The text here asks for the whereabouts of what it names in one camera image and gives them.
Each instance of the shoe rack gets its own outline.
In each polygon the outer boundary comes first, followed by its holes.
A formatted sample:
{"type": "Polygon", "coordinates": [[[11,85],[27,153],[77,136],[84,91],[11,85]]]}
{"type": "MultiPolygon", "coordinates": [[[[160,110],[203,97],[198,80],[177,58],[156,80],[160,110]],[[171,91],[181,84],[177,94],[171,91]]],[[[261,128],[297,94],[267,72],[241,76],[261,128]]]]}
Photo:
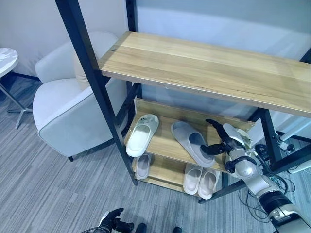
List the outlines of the shoe rack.
{"type": "MultiPolygon", "coordinates": [[[[180,192],[184,192],[182,186],[186,163],[196,165],[197,163],[172,135],[171,125],[174,122],[181,120],[189,123],[203,135],[209,145],[219,143],[220,138],[216,130],[205,122],[206,118],[211,118],[222,124],[229,123],[246,132],[254,126],[254,122],[250,121],[211,115],[139,98],[136,99],[136,108],[136,115],[125,137],[125,144],[127,144],[136,123],[143,115],[154,114],[159,118],[159,127],[146,150],[147,153],[153,155],[149,176],[142,181],[180,192]]],[[[135,162],[136,160],[133,162],[133,170],[136,172],[135,162]]],[[[215,164],[211,168],[227,173],[224,165],[225,153],[215,156],[215,164]]]]}
{"type": "MultiPolygon", "coordinates": [[[[121,158],[134,185],[135,171],[126,154],[125,143],[136,121],[146,113],[159,117],[160,126],[147,152],[154,155],[150,174],[145,182],[177,191],[182,190],[186,163],[195,163],[171,134],[171,124],[178,120],[190,123],[209,144],[219,143],[216,131],[205,123],[206,118],[249,130],[261,119],[270,169],[280,173],[311,159],[311,145],[283,158],[279,151],[269,109],[311,118],[311,65],[265,54],[236,50],[170,37],[134,32],[135,1],[126,0],[128,26],[124,35],[107,53],[96,60],[82,12],[77,0],[55,0],[72,44],[86,73],[96,100],[107,121],[121,158]],[[107,93],[110,78],[127,81],[128,96],[115,113],[107,93]],[[229,117],[167,106],[142,100],[141,85],[159,86],[180,92],[238,102],[258,107],[249,122],[229,117]],[[133,116],[134,99],[137,111],[133,116]],[[130,131],[124,141],[120,123],[129,113],[130,131]]],[[[234,192],[245,186],[243,181],[228,184],[224,170],[225,156],[218,155],[213,169],[223,174],[223,188],[209,200],[234,192]]]]}

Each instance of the light gray slipper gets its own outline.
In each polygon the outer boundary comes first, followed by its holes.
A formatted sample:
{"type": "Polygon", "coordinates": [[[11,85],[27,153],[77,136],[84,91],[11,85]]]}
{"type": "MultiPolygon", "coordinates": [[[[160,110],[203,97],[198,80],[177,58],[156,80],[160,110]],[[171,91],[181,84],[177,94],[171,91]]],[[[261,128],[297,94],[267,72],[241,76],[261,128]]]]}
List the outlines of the light gray slipper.
{"type": "Polygon", "coordinates": [[[151,155],[147,153],[137,158],[136,176],[138,179],[143,180],[148,177],[150,162],[151,162],[151,155]]]}
{"type": "Polygon", "coordinates": [[[213,155],[205,154],[201,145],[207,145],[201,133],[190,124],[178,121],[172,124],[171,131],[175,139],[183,146],[195,162],[201,167],[210,167],[215,163],[213,155]]]}

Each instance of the white armchair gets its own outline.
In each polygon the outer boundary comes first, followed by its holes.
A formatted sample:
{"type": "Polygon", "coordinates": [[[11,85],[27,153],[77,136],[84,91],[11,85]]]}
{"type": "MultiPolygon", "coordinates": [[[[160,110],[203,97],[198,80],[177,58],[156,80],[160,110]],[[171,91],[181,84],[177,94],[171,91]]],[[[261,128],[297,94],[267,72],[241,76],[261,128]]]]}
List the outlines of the white armchair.
{"type": "MultiPolygon", "coordinates": [[[[89,34],[96,57],[117,41],[111,33],[89,34]]],[[[39,137],[72,161],[72,156],[112,138],[107,122],[89,86],[78,85],[73,67],[71,42],[45,56],[35,65],[42,85],[38,88],[33,112],[39,137]]],[[[110,79],[106,85],[115,114],[126,98],[126,82],[110,79]]],[[[121,129],[127,123],[124,119],[121,129]]]]}

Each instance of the black shoe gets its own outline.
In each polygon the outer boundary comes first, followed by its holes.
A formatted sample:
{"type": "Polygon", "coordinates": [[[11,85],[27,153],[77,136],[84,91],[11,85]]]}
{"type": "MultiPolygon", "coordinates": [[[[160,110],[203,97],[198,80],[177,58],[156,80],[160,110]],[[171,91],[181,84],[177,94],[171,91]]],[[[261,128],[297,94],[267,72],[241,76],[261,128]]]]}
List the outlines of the black shoe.
{"type": "Polygon", "coordinates": [[[146,233],[146,232],[147,232],[147,225],[144,223],[139,224],[135,231],[135,233],[146,233]]]}
{"type": "Polygon", "coordinates": [[[175,227],[173,233],[182,233],[183,230],[180,227],[175,227]]]}

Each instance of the wooden shelf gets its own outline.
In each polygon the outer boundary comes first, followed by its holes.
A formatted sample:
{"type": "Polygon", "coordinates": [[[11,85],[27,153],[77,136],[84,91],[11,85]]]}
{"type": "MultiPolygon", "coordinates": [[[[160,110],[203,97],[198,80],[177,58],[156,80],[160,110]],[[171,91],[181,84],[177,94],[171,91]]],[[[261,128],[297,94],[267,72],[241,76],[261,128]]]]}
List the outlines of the wooden shelf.
{"type": "MultiPolygon", "coordinates": [[[[185,163],[154,155],[149,175],[141,181],[185,193],[183,189],[185,166],[185,163]]],[[[133,170],[136,172],[136,160],[133,161],[133,170]]]]}
{"type": "Polygon", "coordinates": [[[311,117],[311,65],[126,32],[99,61],[103,75],[311,117]]]}
{"type": "MultiPolygon", "coordinates": [[[[186,121],[207,139],[209,145],[219,143],[220,138],[216,130],[207,126],[206,118],[211,118],[219,121],[220,123],[229,123],[236,128],[248,131],[253,125],[253,122],[238,120],[231,117],[221,117],[210,115],[193,110],[181,109],[176,107],[167,106],[157,102],[146,101],[142,99],[136,100],[137,113],[131,124],[127,136],[125,137],[125,144],[127,144],[129,136],[133,131],[137,121],[145,114],[151,113],[158,116],[160,124],[153,138],[151,139],[146,152],[156,156],[162,156],[174,161],[182,163],[197,164],[192,157],[184,150],[184,148],[175,140],[171,133],[171,125],[179,120],[186,121]]],[[[212,166],[213,169],[226,172],[225,153],[217,155],[215,158],[216,163],[212,166]]]]}

